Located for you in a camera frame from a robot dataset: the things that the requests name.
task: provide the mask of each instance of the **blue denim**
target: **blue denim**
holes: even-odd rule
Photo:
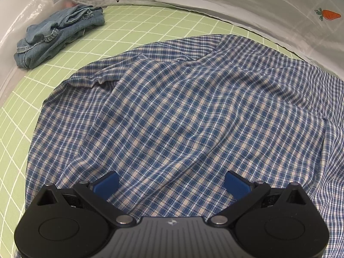
[[[17,43],[17,53],[14,54],[17,66],[33,69],[53,58],[67,43],[83,36],[86,30],[104,23],[101,7],[77,5],[55,12],[26,29],[25,38]]]

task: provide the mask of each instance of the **blue rubber tip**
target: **blue rubber tip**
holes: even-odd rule
[[[119,186],[119,177],[116,172],[109,172],[92,183],[92,191],[104,200],[114,194]]]
[[[253,185],[235,172],[228,171],[225,175],[224,186],[228,193],[239,200],[252,191]]]

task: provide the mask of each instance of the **green mat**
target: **green mat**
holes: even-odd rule
[[[252,32],[197,13],[149,6],[111,6],[105,25],[31,70],[0,109],[0,256],[13,257],[13,232],[24,212],[29,146],[44,99],[77,69],[140,45],[207,34],[236,34],[297,58]]]

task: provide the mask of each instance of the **carrot drawing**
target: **carrot drawing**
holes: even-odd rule
[[[336,12],[329,11],[327,9],[322,10],[321,8],[319,8],[319,9],[315,9],[314,11],[316,12],[316,14],[320,15],[319,19],[321,21],[323,20],[323,17],[327,20],[333,20],[333,19],[341,17],[340,14],[338,14]]]

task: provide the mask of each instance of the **silver bolt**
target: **silver bolt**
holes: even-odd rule
[[[210,219],[210,221],[216,225],[223,225],[227,223],[228,219],[223,215],[215,215]]]
[[[120,215],[117,216],[116,221],[119,224],[129,224],[133,221],[134,219],[130,215]]]

